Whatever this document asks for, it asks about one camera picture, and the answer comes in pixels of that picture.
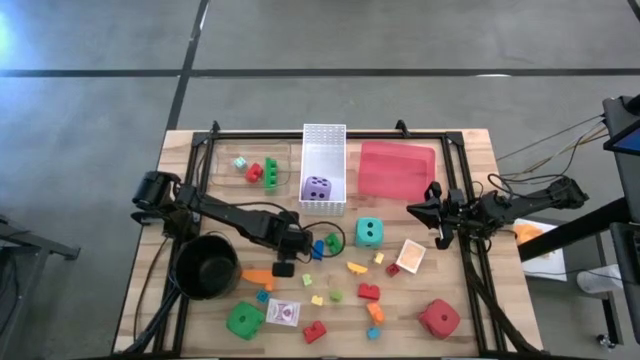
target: white plastic basket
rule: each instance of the white plastic basket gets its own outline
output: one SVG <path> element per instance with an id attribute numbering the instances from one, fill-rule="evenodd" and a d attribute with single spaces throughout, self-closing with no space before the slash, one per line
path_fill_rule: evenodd
<path id="1" fill-rule="evenodd" d="M 347 204 L 347 126 L 305 124 L 301 169 L 298 202 L 302 213 L 342 216 Z M 302 200 L 302 189 L 309 176 L 331 181 L 329 200 Z"/>

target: concrete floor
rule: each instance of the concrete floor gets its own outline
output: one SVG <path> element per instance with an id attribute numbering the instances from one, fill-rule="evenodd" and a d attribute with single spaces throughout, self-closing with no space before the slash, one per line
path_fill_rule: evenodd
<path id="1" fill-rule="evenodd" d="M 0 69 L 180 69 L 199 3 L 0 0 Z M 211 0 L 194 68 L 625 68 L 637 67 L 639 32 L 625 0 Z M 48 263 L 17 357 L 110 351 L 140 233 L 130 199 L 156 166 L 177 84 L 0 77 L 0 214 L 82 246 L 77 261 Z M 415 128 L 489 128 L 503 155 L 600 113 L 605 97 L 637 94 L 639 84 L 632 76 L 194 78 L 177 127 L 216 119 L 225 129 L 390 128 L 401 118 Z M 583 130 L 500 170 L 521 170 Z M 587 205 L 542 216 L 570 220 L 621 196 L 600 144 L 581 148 L 568 172 Z M 531 289 L 552 353 L 628 359 L 640 350 L 623 296 L 627 344 L 608 353 L 593 340 L 605 332 L 599 302 Z"/>

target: white card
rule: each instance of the white card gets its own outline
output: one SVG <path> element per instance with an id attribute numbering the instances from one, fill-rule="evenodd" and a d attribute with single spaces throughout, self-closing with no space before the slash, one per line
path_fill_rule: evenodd
<path id="1" fill-rule="evenodd" d="M 426 252 L 427 248 L 415 241 L 407 239 L 404 241 L 400 256 L 398 256 L 398 260 L 396 260 L 396 265 L 415 274 L 418 272 L 418 267 Z"/>
<path id="2" fill-rule="evenodd" d="M 300 303 L 278 299 L 269 299 L 267 322 L 287 326 L 298 326 Z"/>

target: red toy block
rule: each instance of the red toy block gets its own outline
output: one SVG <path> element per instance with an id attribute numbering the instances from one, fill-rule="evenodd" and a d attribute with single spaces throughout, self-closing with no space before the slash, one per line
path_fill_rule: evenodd
<path id="1" fill-rule="evenodd" d="M 436 299 L 420 314 L 418 321 L 438 339 L 446 339 L 460 324 L 460 315 L 446 301 Z"/>
<path id="2" fill-rule="evenodd" d="M 380 299 L 380 288 L 376 285 L 362 283 L 358 286 L 358 297 L 369 300 L 378 300 Z"/>
<path id="3" fill-rule="evenodd" d="M 264 170 L 259 164 L 253 163 L 253 165 L 251 165 L 249 170 L 247 170 L 247 173 L 244 175 L 244 177 L 247 179 L 248 182 L 255 183 L 258 181 L 258 179 L 262 177 L 263 172 Z"/>
<path id="4" fill-rule="evenodd" d="M 304 334 L 304 340 L 307 344 L 311 344 L 312 342 L 318 340 L 322 335 L 327 333 L 327 329 L 322 325 L 320 321 L 314 321 L 311 326 L 304 328 L 302 330 Z"/>
<path id="5" fill-rule="evenodd" d="M 389 274 L 389 276 L 394 277 L 399 272 L 400 272 L 400 268 L 398 267 L 398 265 L 391 264 L 387 266 L 387 274 Z"/>

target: red tray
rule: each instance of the red tray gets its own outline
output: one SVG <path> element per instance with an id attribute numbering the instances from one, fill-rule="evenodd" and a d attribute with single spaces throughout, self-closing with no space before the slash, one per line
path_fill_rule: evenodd
<path id="1" fill-rule="evenodd" d="M 377 141 L 362 144 L 360 194 L 421 202 L 435 178 L 433 148 Z"/>

